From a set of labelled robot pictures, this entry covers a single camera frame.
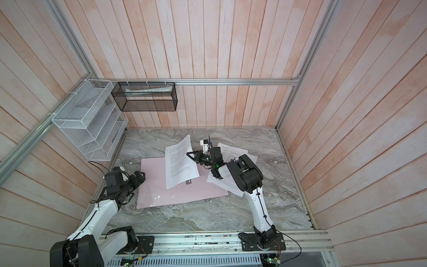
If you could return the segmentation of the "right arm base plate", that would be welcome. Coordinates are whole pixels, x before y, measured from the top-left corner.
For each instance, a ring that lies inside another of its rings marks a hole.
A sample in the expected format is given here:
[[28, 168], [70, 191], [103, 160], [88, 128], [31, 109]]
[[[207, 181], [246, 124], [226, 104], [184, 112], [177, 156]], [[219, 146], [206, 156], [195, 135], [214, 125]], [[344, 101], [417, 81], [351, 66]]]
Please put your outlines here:
[[281, 234], [276, 234], [271, 240], [262, 241], [256, 234], [239, 233], [243, 251], [282, 251], [286, 250], [285, 241]]

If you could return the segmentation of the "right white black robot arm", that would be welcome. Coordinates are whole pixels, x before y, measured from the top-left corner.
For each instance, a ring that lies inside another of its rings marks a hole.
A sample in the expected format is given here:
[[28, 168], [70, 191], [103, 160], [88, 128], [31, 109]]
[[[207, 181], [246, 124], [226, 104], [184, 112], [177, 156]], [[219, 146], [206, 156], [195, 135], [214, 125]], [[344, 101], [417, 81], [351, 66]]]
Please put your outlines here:
[[248, 200], [254, 218], [254, 239], [260, 249], [267, 249], [277, 236], [277, 230], [269, 217], [263, 192], [262, 172], [255, 163], [243, 154], [237, 159], [224, 162], [220, 147], [187, 152], [186, 155], [195, 163], [207, 167], [216, 179], [231, 176], [238, 189]]

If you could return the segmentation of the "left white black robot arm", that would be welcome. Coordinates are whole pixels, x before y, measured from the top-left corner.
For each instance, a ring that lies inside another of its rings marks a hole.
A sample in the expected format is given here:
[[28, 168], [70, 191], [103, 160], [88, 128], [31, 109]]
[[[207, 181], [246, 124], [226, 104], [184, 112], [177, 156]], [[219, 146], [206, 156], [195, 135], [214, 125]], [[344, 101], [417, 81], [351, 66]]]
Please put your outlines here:
[[128, 174], [114, 167], [103, 177], [105, 186], [89, 216], [66, 240], [55, 243], [50, 250], [52, 267], [103, 267], [118, 252], [134, 254], [139, 240], [131, 226], [113, 229], [98, 244], [111, 218], [133, 197], [134, 191], [146, 180], [145, 173]]

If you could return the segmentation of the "pink file folder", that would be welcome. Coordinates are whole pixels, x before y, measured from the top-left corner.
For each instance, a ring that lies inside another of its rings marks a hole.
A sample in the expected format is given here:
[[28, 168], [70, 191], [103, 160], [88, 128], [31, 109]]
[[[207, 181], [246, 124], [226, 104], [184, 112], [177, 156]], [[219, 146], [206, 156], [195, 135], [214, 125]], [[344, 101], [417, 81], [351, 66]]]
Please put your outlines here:
[[137, 209], [157, 206], [184, 204], [193, 201], [227, 196], [229, 192], [208, 182], [209, 170], [198, 166], [200, 176], [192, 179], [190, 184], [185, 182], [166, 188], [166, 171], [164, 158], [149, 158], [141, 160], [141, 171], [146, 174], [146, 181], [139, 186]]

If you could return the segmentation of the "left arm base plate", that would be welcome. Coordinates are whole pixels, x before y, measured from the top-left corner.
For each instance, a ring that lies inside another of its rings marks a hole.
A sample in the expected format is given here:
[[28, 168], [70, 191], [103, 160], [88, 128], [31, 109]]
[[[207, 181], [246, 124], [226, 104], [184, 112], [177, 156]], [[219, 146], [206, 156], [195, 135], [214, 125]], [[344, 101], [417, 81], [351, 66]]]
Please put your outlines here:
[[136, 254], [149, 255], [153, 252], [155, 237], [152, 235], [137, 236], [138, 245]]

